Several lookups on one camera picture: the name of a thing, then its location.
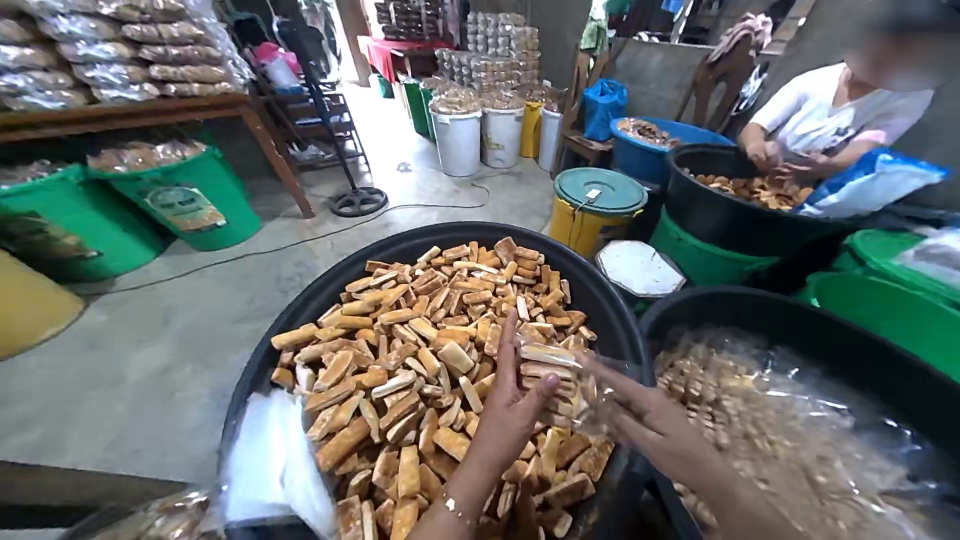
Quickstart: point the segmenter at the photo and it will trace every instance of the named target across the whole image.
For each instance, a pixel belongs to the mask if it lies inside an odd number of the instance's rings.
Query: blue bucket
[[[713,143],[735,146],[730,139],[689,124],[671,122],[661,118],[641,116],[640,119],[653,123],[659,129],[678,137],[683,144]],[[666,153],[669,149],[634,139],[616,129],[614,119],[610,124],[613,132],[613,167],[638,180],[666,187],[670,182],[670,172],[666,167]]]

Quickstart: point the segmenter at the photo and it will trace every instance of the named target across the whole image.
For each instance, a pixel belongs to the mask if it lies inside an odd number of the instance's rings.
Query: blue plastic bag
[[[842,173],[823,181],[793,211],[813,217],[844,218],[873,213],[910,193],[942,182],[949,171],[889,148],[864,154]]]
[[[601,79],[584,92],[587,106],[584,137],[605,141],[613,136],[610,122],[627,115],[627,87],[612,79]]]

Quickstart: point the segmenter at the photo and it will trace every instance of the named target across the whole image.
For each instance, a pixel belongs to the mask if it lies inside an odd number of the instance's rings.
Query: hand
[[[769,173],[783,165],[783,151],[776,141],[763,141],[747,147],[747,157],[762,173]]]
[[[587,371],[613,389],[616,403],[606,403],[610,427],[620,443],[641,451],[660,472],[693,491],[730,477],[732,469],[662,390],[634,382],[593,358],[582,361]]]
[[[784,163],[771,173],[777,182],[792,182],[798,185],[813,185],[839,172],[833,160],[823,154],[813,154],[803,163]]]
[[[484,403],[476,437],[470,443],[472,455],[487,461],[499,479],[520,457],[534,432],[537,417],[547,400],[553,397],[560,379],[551,375],[533,390],[524,392],[516,385],[516,310],[507,314],[496,356],[496,378]]]

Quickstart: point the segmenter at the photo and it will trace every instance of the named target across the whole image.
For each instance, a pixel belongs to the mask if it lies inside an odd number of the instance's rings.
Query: red tablecloth
[[[394,55],[391,51],[409,51],[411,49],[440,49],[449,47],[442,41],[389,41],[370,36],[357,36],[360,50],[367,56],[370,65],[376,68],[390,83],[396,82]]]

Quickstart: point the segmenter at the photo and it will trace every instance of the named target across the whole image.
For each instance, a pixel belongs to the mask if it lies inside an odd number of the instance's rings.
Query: concrete floor
[[[391,207],[476,205],[480,209],[394,209],[370,223],[271,255],[243,258],[132,292],[94,296],[59,336],[0,362],[0,460],[209,483],[233,386],[276,316],[309,283],[350,253],[390,234],[443,221],[546,227],[553,185],[533,160],[508,171],[482,167],[471,178],[440,171],[437,152],[416,135],[398,100],[367,88],[348,98],[371,171]],[[250,143],[252,152],[255,146]],[[326,198],[345,188],[339,168],[302,175],[319,216],[303,220],[272,176],[237,167],[263,230],[239,246],[195,252],[178,241],[161,258],[112,282],[111,291],[153,282],[210,262],[273,249],[358,220],[333,216]]]

